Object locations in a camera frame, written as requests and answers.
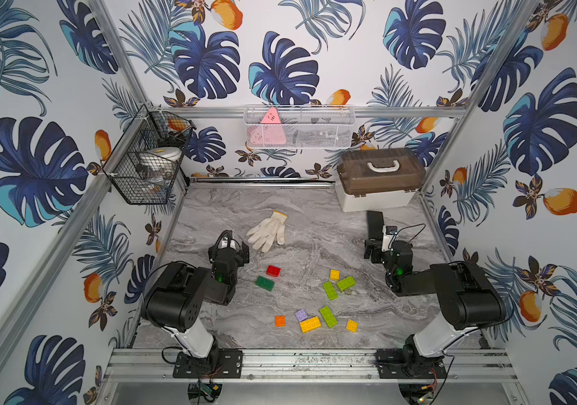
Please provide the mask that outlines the dark green lego brick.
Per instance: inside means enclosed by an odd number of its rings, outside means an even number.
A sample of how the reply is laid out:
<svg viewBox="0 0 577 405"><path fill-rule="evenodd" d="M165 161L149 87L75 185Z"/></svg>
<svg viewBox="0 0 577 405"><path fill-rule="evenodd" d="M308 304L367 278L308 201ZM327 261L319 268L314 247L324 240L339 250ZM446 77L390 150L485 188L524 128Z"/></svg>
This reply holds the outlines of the dark green lego brick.
<svg viewBox="0 0 577 405"><path fill-rule="evenodd" d="M269 278L259 276L256 279L256 286L262 288L263 290L272 292L275 287L275 282L270 280Z"/></svg>

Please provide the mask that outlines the lime green long lego brick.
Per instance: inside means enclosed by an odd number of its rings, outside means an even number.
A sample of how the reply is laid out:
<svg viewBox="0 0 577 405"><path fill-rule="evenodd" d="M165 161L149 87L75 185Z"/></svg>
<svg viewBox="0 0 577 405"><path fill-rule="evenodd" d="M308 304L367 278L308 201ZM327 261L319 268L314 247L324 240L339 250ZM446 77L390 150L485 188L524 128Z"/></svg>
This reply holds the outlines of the lime green long lego brick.
<svg viewBox="0 0 577 405"><path fill-rule="evenodd" d="M338 298L336 288L331 281L323 283L323 289L325 290L328 300L336 300Z"/></svg>

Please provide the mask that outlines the lime green lego brick front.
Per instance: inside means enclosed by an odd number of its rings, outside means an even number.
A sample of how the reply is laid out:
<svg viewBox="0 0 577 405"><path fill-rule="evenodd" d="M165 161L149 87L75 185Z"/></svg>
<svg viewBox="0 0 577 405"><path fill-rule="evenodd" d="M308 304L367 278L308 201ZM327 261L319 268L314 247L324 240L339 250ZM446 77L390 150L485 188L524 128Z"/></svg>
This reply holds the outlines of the lime green lego brick front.
<svg viewBox="0 0 577 405"><path fill-rule="evenodd" d="M336 319L336 317L333 314L333 311L331 310L330 307L324 306L324 307L320 308L320 315L322 316L323 320L325 321L325 324L327 325L327 327L333 328L338 324L338 320Z"/></svg>

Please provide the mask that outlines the yellow long lego brick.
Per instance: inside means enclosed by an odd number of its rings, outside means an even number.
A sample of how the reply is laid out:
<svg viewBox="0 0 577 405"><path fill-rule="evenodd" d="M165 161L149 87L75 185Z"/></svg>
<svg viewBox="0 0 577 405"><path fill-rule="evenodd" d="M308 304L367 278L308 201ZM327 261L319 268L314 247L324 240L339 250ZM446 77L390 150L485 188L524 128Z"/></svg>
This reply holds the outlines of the yellow long lego brick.
<svg viewBox="0 0 577 405"><path fill-rule="evenodd" d="M321 328L320 318L319 317L311 317L311 318L305 319L303 322L300 322L299 326L300 326L302 333L315 331L315 330Z"/></svg>

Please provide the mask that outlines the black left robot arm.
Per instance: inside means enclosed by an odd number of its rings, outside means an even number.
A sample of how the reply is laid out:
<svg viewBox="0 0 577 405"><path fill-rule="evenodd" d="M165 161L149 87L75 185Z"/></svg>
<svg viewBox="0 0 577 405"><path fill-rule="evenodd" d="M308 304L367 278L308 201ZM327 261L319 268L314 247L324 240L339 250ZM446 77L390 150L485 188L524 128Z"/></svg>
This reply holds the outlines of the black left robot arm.
<svg viewBox="0 0 577 405"><path fill-rule="evenodd" d="M204 302L229 305L236 292L238 271L250 262L250 248L223 231L208 248L210 268L182 261L163 266L161 275L146 290L142 317L175 339L180 362L214 373L219 345L199 320Z"/></svg>

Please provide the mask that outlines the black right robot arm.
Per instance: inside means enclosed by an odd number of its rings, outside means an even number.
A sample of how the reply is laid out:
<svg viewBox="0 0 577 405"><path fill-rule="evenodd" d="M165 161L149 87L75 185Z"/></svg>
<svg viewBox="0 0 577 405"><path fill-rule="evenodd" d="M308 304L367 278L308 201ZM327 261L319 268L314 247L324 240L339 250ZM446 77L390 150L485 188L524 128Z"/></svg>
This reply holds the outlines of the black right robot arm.
<svg viewBox="0 0 577 405"><path fill-rule="evenodd" d="M399 297L435 295L440 314L423 330L406 339L386 365L400 366L408 376L443 365L444 351L483 327L507 320L504 300L471 262L432 264L413 270L413 245L398 238L400 231L381 222L368 224L364 257L385 269L385 282Z"/></svg>

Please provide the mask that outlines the red lego brick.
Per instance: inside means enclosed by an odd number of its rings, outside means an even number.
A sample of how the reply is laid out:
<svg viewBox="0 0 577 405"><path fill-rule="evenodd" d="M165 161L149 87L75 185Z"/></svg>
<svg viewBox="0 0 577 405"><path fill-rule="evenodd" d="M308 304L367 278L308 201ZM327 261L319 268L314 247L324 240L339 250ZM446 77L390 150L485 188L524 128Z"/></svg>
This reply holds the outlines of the red lego brick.
<svg viewBox="0 0 577 405"><path fill-rule="evenodd" d="M276 266L269 266L266 270L267 275L270 275L270 276L275 277L275 278L279 277L280 273L281 273L281 268L278 268Z"/></svg>

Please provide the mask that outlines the yellow small lego brick front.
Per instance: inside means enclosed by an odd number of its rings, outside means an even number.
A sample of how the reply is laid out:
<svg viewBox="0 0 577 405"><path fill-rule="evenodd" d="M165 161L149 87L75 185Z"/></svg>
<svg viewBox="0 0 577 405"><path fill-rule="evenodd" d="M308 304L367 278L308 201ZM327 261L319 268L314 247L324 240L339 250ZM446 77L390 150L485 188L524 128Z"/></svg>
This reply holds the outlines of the yellow small lego brick front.
<svg viewBox="0 0 577 405"><path fill-rule="evenodd" d="M358 329L358 323L357 323L356 321L352 320L352 319L349 319L349 320L347 321L346 329L347 329L347 331L349 331L349 332L354 332L354 333L356 333L356 332L357 332L357 329Z"/></svg>

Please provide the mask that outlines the orange small lego brick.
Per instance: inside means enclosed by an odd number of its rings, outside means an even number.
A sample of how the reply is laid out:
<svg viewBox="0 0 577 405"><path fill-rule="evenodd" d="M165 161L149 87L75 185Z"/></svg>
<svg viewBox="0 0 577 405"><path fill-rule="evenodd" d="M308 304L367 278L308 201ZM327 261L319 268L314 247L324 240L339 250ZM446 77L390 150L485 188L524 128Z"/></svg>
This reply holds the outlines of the orange small lego brick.
<svg viewBox="0 0 577 405"><path fill-rule="evenodd" d="M286 326L285 316L275 317L275 325L276 325L276 327L285 327Z"/></svg>

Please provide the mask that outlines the white knit work glove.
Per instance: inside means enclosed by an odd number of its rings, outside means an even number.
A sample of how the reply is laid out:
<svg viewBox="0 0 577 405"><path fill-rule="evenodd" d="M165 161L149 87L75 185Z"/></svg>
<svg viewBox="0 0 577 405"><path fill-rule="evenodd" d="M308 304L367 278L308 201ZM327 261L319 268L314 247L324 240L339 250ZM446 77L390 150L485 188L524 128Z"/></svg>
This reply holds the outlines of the white knit work glove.
<svg viewBox="0 0 577 405"><path fill-rule="evenodd" d="M286 214L274 211L272 215L251 228L246 236L247 243L255 251L268 253L274 245L283 246L285 244L285 222L288 219Z"/></svg>

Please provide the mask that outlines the black battery box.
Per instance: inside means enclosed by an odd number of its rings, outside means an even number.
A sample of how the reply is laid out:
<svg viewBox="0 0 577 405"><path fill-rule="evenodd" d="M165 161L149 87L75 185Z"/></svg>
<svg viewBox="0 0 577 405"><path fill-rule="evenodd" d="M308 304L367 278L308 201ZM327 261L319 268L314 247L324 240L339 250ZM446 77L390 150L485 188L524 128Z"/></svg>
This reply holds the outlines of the black battery box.
<svg viewBox="0 0 577 405"><path fill-rule="evenodd" d="M367 212L368 239L382 241L384 238L384 214L379 211Z"/></svg>

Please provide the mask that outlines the brown lid tool box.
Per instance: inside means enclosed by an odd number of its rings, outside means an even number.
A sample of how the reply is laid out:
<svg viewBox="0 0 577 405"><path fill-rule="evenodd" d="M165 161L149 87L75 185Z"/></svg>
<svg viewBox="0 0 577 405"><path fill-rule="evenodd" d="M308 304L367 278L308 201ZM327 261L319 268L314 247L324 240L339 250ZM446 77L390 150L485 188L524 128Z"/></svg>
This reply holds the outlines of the brown lid tool box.
<svg viewBox="0 0 577 405"><path fill-rule="evenodd" d="M335 191L344 213L400 208L411 202L425 175L409 148L347 151L337 166Z"/></svg>

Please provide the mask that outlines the pink triangle object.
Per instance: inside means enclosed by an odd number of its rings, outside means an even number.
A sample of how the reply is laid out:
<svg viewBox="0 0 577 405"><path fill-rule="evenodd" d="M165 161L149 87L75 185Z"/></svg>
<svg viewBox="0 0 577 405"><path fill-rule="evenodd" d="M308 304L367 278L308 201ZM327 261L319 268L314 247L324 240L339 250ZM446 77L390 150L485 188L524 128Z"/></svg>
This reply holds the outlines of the pink triangle object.
<svg viewBox="0 0 577 405"><path fill-rule="evenodd" d="M255 147L285 145L288 140L278 109L271 107L258 118L260 113L254 111L251 115L252 123L247 126L250 144Z"/></svg>

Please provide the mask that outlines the clear wall shelf tray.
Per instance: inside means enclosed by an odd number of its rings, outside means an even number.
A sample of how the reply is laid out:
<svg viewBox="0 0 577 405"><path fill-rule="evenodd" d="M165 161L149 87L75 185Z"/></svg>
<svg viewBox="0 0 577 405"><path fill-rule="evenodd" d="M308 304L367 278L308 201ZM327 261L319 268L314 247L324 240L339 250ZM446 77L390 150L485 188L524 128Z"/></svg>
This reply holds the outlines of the clear wall shelf tray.
<svg viewBox="0 0 577 405"><path fill-rule="evenodd" d="M248 124L251 115L276 107L287 136L281 146L255 147L248 141ZM356 115L345 106L251 106L244 110L247 145L253 149L341 150L352 143Z"/></svg>

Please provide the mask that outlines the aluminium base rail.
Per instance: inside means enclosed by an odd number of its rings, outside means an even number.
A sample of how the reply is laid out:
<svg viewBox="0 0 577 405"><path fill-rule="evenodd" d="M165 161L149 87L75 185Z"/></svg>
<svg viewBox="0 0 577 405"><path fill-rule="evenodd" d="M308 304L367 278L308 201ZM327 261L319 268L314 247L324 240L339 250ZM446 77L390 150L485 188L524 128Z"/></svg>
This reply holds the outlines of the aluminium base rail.
<svg viewBox="0 0 577 405"><path fill-rule="evenodd" d="M244 349L231 350L212 377L214 381L399 383L517 383L502 349L455 349L449 356L408 376L388 349ZM116 349L105 371L110 382L196 381L162 358L160 349Z"/></svg>

